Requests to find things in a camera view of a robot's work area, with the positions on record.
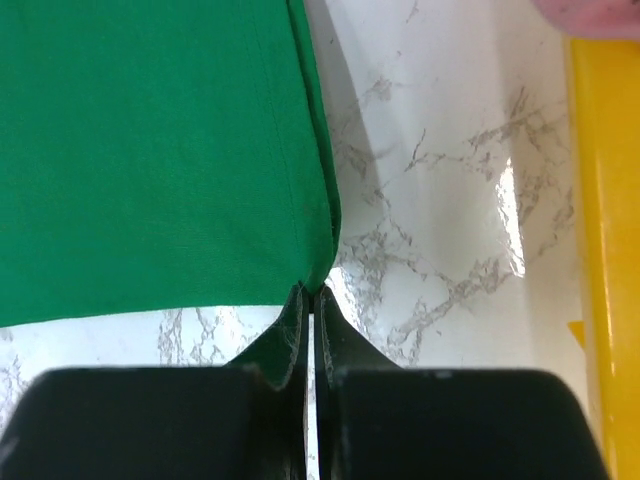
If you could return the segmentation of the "pink t shirt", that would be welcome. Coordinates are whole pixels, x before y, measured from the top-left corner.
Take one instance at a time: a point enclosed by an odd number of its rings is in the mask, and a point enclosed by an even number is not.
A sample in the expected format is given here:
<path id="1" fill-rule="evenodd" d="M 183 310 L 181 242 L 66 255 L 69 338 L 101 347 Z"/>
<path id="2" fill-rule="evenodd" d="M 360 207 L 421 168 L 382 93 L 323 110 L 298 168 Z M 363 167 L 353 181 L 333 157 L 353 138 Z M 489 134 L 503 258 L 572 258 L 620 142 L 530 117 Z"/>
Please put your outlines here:
<path id="1" fill-rule="evenodd" d="M 545 20 L 568 35 L 639 41 L 637 0 L 533 0 L 532 4 Z"/>

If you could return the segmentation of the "yellow plastic bin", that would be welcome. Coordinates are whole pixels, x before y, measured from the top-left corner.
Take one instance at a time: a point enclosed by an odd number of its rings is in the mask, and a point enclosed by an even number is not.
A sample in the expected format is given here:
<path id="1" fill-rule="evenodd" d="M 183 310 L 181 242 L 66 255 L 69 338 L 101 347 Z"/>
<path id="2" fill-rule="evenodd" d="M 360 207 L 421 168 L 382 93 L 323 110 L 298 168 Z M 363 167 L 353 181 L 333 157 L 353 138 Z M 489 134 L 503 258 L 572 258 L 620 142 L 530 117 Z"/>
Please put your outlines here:
<path id="1" fill-rule="evenodd" d="M 639 476 L 639 45 L 565 42 L 592 425 L 610 475 Z"/>

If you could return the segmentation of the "green t shirt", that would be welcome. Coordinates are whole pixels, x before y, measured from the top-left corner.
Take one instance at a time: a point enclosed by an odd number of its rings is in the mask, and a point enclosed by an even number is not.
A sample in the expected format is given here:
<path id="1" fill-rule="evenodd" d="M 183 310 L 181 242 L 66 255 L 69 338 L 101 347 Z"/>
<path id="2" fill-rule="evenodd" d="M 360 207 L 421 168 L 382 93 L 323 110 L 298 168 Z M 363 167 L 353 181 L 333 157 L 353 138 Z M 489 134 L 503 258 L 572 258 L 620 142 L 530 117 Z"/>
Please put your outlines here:
<path id="1" fill-rule="evenodd" d="M 279 305 L 340 198 L 300 1 L 1 5 L 1 323 Z"/>

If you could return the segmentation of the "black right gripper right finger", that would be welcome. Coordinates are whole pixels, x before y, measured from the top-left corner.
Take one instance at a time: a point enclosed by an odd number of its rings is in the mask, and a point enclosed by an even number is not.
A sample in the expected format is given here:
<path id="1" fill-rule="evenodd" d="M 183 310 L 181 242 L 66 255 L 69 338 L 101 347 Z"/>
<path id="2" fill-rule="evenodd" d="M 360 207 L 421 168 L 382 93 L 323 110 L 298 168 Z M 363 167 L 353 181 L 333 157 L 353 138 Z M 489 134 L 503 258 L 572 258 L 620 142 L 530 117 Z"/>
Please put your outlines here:
<path id="1" fill-rule="evenodd" d="M 313 298 L 316 418 L 319 476 L 341 477 L 336 373 L 340 369 L 395 369 L 385 356 L 343 315 L 332 290 L 324 285 Z"/>

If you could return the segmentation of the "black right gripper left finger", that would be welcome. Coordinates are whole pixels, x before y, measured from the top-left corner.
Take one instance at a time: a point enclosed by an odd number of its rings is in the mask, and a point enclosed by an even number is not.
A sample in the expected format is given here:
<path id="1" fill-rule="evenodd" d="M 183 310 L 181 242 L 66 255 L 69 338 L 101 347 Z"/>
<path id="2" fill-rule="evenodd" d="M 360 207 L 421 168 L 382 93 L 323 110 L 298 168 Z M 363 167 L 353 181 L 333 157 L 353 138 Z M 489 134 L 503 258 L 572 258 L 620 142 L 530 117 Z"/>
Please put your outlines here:
<path id="1" fill-rule="evenodd" d="M 246 479 L 307 477 L 309 314 L 309 293 L 297 284 L 275 322 L 226 364 L 253 382 Z"/>

